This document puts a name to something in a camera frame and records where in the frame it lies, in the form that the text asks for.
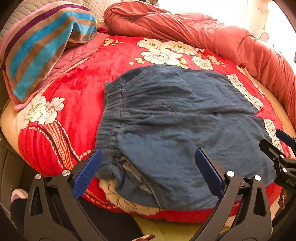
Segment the blue denim lace-trimmed pants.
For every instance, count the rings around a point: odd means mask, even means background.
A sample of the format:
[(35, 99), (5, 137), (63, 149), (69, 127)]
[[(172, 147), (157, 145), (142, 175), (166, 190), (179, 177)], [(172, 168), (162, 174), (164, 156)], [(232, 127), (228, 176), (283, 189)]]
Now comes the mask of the blue denim lace-trimmed pants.
[(212, 208), (217, 200), (194, 160), (202, 148), (226, 170), (270, 185), (276, 172), (259, 142), (275, 142), (275, 134), (257, 116), (262, 108), (236, 75), (173, 65), (130, 70), (105, 85), (96, 177), (115, 180), (120, 196), (143, 206)]

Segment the light green sleeve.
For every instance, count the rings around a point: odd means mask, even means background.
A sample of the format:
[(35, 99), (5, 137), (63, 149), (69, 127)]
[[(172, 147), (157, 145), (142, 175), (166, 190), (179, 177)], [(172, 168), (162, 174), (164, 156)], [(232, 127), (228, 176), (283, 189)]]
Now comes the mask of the light green sleeve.
[(154, 235), (152, 240), (158, 241), (188, 241), (202, 227), (201, 224), (156, 221), (139, 215), (132, 217), (143, 235)]

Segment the pink quilted pillow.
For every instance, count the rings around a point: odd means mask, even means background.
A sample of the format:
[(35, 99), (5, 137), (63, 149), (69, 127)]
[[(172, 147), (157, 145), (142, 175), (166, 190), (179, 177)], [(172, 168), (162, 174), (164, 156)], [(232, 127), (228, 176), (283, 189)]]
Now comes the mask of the pink quilted pillow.
[(108, 37), (109, 35), (107, 34), (97, 33), (96, 36), (88, 43), (66, 49), (60, 59), (52, 67), (51, 71), (47, 74), (46, 78), (37, 85), (25, 103), (21, 103), (13, 95), (7, 74), (3, 71), (6, 89), (14, 110), (20, 111), (24, 109), (41, 89), (45, 88), (51, 81), (58, 78), (63, 73), (69, 71), (71, 68), (74, 68), (80, 62), (85, 61), (103, 44), (105, 39)]

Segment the striped towel pillow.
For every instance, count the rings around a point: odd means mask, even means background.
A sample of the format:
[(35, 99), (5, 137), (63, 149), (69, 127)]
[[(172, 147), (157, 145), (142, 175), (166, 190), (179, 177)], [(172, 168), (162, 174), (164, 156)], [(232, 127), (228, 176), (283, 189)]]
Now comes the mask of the striped towel pillow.
[(17, 22), (1, 42), (1, 70), (10, 98), (25, 103), (66, 48), (88, 43), (97, 33), (93, 12), (57, 1)]

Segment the pink-red quilted duvet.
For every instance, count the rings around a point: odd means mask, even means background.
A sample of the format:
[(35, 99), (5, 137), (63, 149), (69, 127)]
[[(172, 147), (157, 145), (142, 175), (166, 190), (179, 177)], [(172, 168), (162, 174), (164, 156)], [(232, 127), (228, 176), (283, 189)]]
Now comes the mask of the pink-red quilted duvet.
[(103, 19), (116, 35), (181, 41), (225, 57), (261, 82), (295, 124), (295, 73), (282, 54), (244, 28), (200, 13), (170, 13), (142, 1), (110, 5)]

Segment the grey quilted headboard cushion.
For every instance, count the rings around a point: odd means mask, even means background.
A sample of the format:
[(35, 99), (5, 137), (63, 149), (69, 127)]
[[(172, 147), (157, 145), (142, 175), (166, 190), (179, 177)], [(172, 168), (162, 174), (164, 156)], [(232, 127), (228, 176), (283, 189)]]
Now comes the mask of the grey quilted headboard cushion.
[[(39, 0), (39, 1), (1, 1), (1, 40), (5, 34), (12, 28), (14, 24), (22, 20), (32, 12), (41, 7), (56, 2), (55, 0)], [(115, 0), (69, 0), (68, 2), (79, 4), (90, 9), (97, 20), (103, 19), (103, 14), (107, 8), (119, 1)]]

